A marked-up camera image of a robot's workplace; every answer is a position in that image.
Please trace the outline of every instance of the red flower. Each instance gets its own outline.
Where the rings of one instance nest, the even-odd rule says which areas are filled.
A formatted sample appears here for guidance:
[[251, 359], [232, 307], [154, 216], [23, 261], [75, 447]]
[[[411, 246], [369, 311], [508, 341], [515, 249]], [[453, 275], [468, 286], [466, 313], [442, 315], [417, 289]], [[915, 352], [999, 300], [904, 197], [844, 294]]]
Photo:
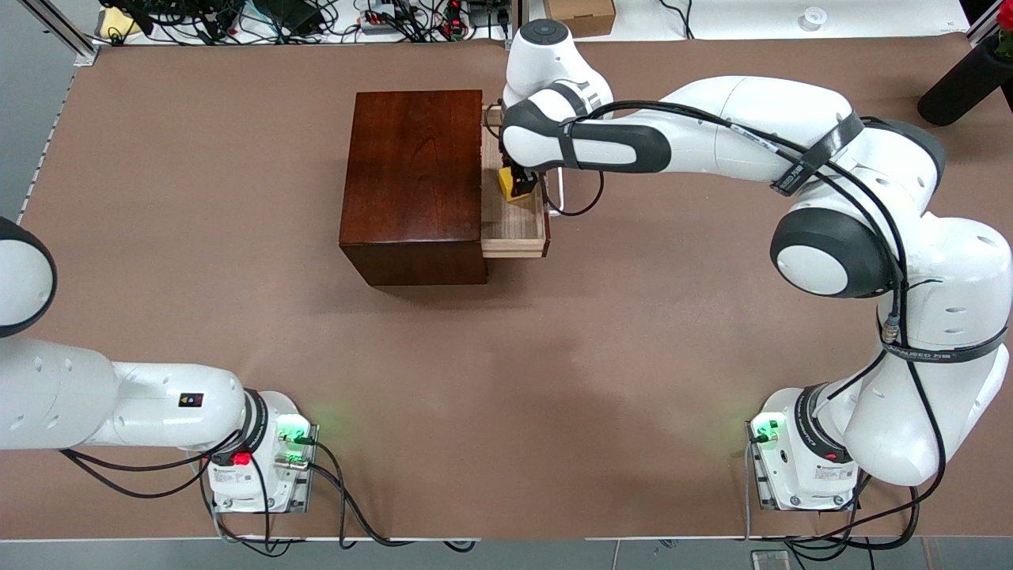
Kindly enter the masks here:
[[1013, 31], [1013, 0], [1006, 0], [999, 6], [996, 21], [999, 22], [999, 27]]

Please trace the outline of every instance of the white label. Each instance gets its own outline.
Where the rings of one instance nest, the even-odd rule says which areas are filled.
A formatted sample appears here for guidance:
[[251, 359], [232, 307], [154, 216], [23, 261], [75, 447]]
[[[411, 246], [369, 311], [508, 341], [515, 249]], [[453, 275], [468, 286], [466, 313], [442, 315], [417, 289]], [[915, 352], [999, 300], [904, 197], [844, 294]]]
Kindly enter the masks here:
[[816, 481], [845, 481], [851, 479], [854, 475], [855, 468], [843, 468], [843, 467], [833, 467], [827, 468], [823, 466], [816, 466], [816, 469], [812, 472], [812, 479]]
[[234, 483], [236, 472], [215, 470], [215, 483]]

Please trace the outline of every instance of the black cylinder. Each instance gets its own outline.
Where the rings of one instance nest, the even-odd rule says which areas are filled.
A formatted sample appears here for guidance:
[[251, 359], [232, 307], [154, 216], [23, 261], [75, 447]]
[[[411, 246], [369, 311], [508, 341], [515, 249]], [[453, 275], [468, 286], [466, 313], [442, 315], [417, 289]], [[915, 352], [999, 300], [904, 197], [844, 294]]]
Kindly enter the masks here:
[[1003, 83], [1013, 79], [1013, 61], [996, 55], [992, 35], [975, 47], [918, 101], [918, 112], [933, 125], [953, 124]]

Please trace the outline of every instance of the gray floor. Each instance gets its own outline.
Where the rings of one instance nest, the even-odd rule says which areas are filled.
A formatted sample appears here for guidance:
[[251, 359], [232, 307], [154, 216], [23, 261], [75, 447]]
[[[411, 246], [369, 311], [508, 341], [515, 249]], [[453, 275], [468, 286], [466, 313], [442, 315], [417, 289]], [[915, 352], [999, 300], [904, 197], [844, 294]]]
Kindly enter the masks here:
[[[88, 20], [93, 0], [62, 0], [62, 6]], [[0, 215], [14, 218], [31, 181], [32, 172], [73, 75], [73, 58], [59, 42], [12, 0], [0, 0]], [[101, 152], [101, 141], [96, 151]], [[157, 505], [152, 505], [153, 514]], [[736, 541], [680, 541], [674, 549], [656, 542], [624, 542], [616, 567], [729, 569], [752, 567], [753, 550], [776, 549], [767, 543]], [[612, 567], [613, 542], [546, 541], [480, 543], [470, 554], [458, 555], [440, 544], [420, 544], [387, 550], [360, 545], [339, 552], [332, 543], [297, 545], [282, 561], [260, 558], [241, 547], [216, 541], [113, 541], [67, 543], [0, 543], [0, 570], [175, 570], [216, 568], [256, 570], [281, 563], [306, 567], [339, 565], [348, 569], [399, 568], [453, 570], [468, 568]], [[792, 561], [792, 568], [799, 568]], [[848, 552], [829, 563], [806, 568], [864, 570], [864, 552]], [[903, 570], [957, 570], [1013, 568], [1013, 539], [915, 540], [897, 551], [876, 553], [875, 567]]]

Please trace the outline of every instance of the brown table surface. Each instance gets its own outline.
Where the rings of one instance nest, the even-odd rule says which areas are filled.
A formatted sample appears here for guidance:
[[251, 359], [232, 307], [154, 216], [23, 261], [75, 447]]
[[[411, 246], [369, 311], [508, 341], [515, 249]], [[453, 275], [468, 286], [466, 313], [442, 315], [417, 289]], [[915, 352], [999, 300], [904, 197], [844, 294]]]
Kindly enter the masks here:
[[[580, 50], [621, 98], [773, 75], [841, 91], [862, 114], [919, 121], [919, 94], [967, 45]], [[284, 392], [321, 424], [388, 536], [741, 535], [744, 420], [777, 389], [852, 374], [874, 342], [873, 302], [808, 297], [771, 265], [787, 200], [709, 175], [609, 175], [592, 213], [554, 220], [548, 258], [490, 263], [487, 287], [371, 290], [337, 247], [356, 92], [480, 88], [494, 100], [505, 62], [477, 42], [104, 51], [78, 72], [24, 220], [60, 267], [57, 301], [30, 334], [112, 359], [220, 367]], [[1013, 117], [1000, 95], [935, 133], [950, 161], [932, 211], [1013, 236]], [[567, 202], [590, 198], [597, 176], [567, 175]], [[1013, 534], [1011, 405], [1007, 388], [924, 505], [920, 534]], [[120, 481], [154, 490], [187, 477]], [[871, 487], [862, 511], [906, 496]], [[334, 536], [335, 497], [318, 485], [310, 513], [275, 532]], [[839, 520], [767, 512], [755, 531]], [[3, 454], [4, 539], [211, 534], [196, 490], [129, 499], [54, 452]]]

